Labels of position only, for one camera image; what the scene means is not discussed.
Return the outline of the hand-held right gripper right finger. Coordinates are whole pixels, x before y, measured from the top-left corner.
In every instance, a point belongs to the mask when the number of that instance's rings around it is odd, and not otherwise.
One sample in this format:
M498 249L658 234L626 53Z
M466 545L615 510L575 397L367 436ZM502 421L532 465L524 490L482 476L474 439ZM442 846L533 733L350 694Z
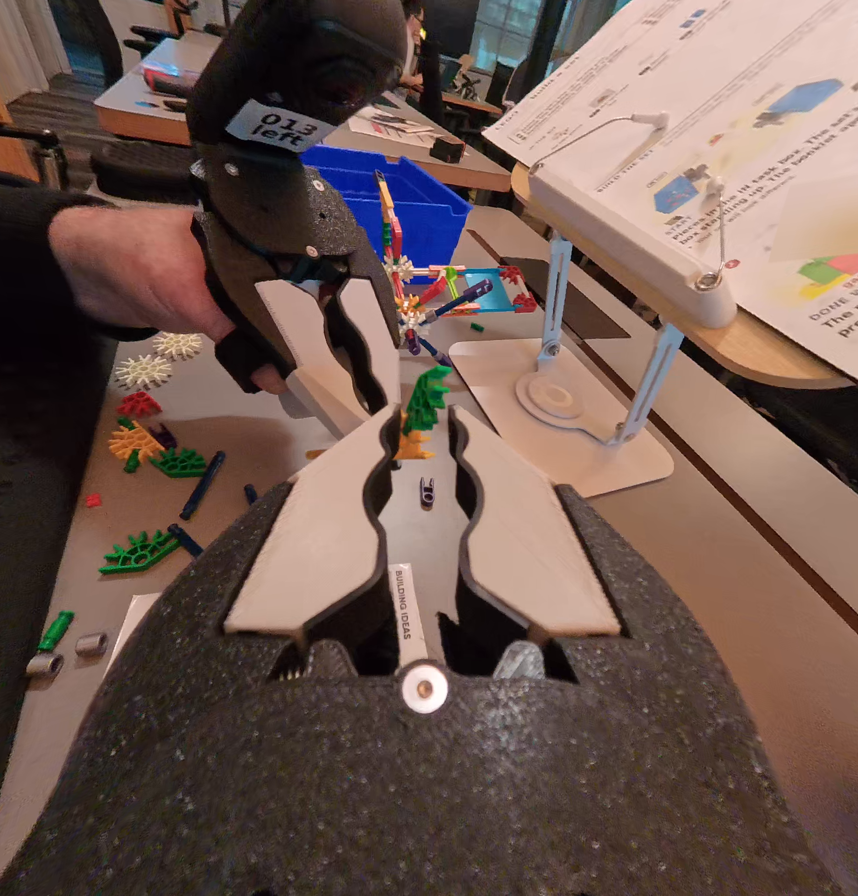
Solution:
M551 480L460 406L448 423L457 472L476 495L461 542L465 582L544 638L621 633Z

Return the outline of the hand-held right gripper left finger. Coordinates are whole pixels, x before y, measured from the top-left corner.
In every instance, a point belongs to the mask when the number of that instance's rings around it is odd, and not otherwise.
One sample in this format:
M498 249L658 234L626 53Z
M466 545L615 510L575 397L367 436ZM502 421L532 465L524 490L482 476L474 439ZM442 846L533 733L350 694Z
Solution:
M303 637L367 585L380 535L366 508L369 476L389 458L389 406L300 470L225 618L226 633Z

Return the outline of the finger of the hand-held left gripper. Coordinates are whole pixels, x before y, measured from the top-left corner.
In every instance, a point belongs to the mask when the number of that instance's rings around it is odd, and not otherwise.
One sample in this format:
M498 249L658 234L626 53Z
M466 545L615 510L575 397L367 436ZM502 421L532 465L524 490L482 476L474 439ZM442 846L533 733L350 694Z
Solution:
M292 416L303 413L320 420L338 439L346 437L369 413L328 342L317 300L284 280L257 283L256 289L295 362L286 377L294 399L286 400L284 407Z
M373 284L350 279L337 293L341 346L356 390L375 414L401 402L401 356L380 309Z

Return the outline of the orange fan connector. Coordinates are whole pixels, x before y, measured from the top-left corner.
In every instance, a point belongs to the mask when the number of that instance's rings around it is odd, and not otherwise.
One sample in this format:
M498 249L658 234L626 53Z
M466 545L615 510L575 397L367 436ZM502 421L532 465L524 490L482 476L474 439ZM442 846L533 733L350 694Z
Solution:
M435 452L425 448L425 444L431 440L427 431L411 429L405 432L408 423L408 414L401 411L401 433L399 449L393 457L394 462L426 461L435 457Z

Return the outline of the white instruction booklet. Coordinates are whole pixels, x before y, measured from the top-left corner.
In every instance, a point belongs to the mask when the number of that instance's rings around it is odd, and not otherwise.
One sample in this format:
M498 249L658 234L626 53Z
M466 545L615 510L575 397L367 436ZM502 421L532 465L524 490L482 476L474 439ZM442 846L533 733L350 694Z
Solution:
M411 564L394 563L388 567L390 593L394 602L397 618L398 642L400 648L399 668L428 659L428 651L423 634L419 606L416 600L415 585ZM108 671L119 657L121 650L131 634L141 624L154 603L160 598L159 592L135 595L132 598L121 630L118 633L113 651L105 670Z

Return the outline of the person's left forearm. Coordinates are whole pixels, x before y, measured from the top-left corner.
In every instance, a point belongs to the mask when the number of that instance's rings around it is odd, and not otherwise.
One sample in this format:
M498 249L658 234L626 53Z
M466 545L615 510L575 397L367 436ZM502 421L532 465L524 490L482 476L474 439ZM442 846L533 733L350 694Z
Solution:
M49 244L58 213L108 203L76 191L58 191L0 171L0 330L16 328L32 339L101 333L119 342L141 342L153 328L93 322L75 305Z

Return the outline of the person's left hand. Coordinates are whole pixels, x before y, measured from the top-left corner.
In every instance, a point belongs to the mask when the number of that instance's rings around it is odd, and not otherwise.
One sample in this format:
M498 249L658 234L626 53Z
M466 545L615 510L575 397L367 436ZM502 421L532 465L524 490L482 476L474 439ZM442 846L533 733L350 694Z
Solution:
M73 206L54 217L49 245L86 317L110 326L194 333L234 330L206 285L190 207Z

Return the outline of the colourful construction toy model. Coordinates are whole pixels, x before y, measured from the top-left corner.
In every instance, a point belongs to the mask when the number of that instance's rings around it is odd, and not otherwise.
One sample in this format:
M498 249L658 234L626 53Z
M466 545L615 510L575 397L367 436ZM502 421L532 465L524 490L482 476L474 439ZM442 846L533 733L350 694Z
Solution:
M413 356L426 352L436 363L450 364L445 353L428 340L431 325L442 317L535 310L535 297L517 266L415 267L403 254L401 220L387 179L378 169L374 178L382 218L380 260L392 285L401 341Z

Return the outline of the white snowflake connector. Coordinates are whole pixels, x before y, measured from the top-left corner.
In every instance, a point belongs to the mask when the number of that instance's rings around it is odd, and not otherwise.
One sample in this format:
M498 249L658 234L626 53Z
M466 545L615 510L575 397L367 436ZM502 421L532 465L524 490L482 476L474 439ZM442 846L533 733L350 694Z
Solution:
M129 357L113 370L113 381L129 392L149 392L165 385L173 375L172 363L160 355Z
M202 350L202 337L195 333L160 332L152 341L154 352L171 362L197 357Z

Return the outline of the black office chair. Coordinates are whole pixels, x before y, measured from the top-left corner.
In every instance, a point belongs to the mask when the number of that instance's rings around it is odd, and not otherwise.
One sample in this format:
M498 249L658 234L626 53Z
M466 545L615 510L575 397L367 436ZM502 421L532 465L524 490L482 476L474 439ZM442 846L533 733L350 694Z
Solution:
M190 147L140 140L105 143L90 155L99 191L123 200L195 205L190 167L197 161Z

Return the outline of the loose white papers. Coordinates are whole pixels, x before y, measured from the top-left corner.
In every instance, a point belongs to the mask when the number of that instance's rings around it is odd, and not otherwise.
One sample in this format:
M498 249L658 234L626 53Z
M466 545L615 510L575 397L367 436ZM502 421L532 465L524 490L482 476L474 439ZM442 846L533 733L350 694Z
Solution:
M439 136L432 126L393 115L392 113L395 111L399 110L367 106L350 118L347 124L349 129L355 133L412 145L429 146Z

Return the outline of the blue plastic bin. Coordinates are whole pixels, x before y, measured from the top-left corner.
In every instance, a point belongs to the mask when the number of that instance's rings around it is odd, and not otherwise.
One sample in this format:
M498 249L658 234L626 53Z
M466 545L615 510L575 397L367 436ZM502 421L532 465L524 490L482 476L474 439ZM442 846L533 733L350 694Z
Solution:
M402 229L402 251L416 268L451 263L471 205L408 159L324 145L301 161L343 197L381 258L382 218L375 172L383 174Z

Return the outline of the background table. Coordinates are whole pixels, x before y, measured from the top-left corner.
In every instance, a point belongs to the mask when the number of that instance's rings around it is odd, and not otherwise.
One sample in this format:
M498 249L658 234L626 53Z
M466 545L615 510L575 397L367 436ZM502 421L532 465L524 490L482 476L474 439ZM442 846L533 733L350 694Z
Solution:
M188 31L179 39L163 40L95 100L101 128L119 137L189 146L185 99L155 92L145 73L157 71L158 83L178 75L197 75L210 61L220 40L197 31Z
M447 163L430 155L429 146L416 146L399 140L391 140L377 133L351 131L349 123L336 129L324 144L332 147L378 153L388 161L402 158L411 160L440 182L448 186L506 193L511 188L509 171L491 161L487 156L468 145L460 162Z

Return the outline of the yellow rod with connectors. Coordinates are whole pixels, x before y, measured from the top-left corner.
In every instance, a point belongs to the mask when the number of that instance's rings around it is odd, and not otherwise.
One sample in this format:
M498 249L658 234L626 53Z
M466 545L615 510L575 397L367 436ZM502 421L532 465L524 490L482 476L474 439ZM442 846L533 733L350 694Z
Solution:
M119 429L111 433L108 441L109 452L116 458L129 461L134 452L140 462L159 456L163 446L154 436L137 421L128 425L121 424Z

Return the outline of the white page holder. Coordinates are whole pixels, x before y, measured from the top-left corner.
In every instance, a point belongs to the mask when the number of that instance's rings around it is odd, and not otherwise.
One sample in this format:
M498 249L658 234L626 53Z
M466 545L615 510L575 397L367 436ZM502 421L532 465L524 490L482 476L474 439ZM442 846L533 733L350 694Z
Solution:
M598 244L614 261L653 286L693 322L709 329L722 329L737 316L737 303L725 284L725 184L720 177L710 181L707 197L717 200L719 262L707 269L702 262L675 246L644 230L640 225L594 199L548 165L554 155L584 140L607 126L630 122L651 127L651 136L659 140L667 131L669 114L635 113L611 118L586 133L563 142L553 151L539 157L528 170L531 196L546 210L551 210L573 229L590 230Z

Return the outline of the white book stand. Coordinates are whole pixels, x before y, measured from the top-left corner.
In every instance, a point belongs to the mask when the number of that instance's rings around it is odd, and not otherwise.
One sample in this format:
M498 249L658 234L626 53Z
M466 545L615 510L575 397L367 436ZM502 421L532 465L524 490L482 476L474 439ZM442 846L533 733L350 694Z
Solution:
M739 309L734 320L724 328L713 329L698 324L665 294L614 260L591 236L534 198L525 165L516 163L511 179L514 195L532 215L566 236L601 270L653 309L662 321L676 326L730 372L766 385L790 389L832 390L858 383L744 309Z

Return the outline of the printed instruction sheet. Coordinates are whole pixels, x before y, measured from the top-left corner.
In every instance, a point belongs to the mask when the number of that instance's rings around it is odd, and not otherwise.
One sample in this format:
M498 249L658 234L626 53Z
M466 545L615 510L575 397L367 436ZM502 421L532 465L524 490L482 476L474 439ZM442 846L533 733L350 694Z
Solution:
M858 381L858 2L632 2L486 131L707 269L737 303Z

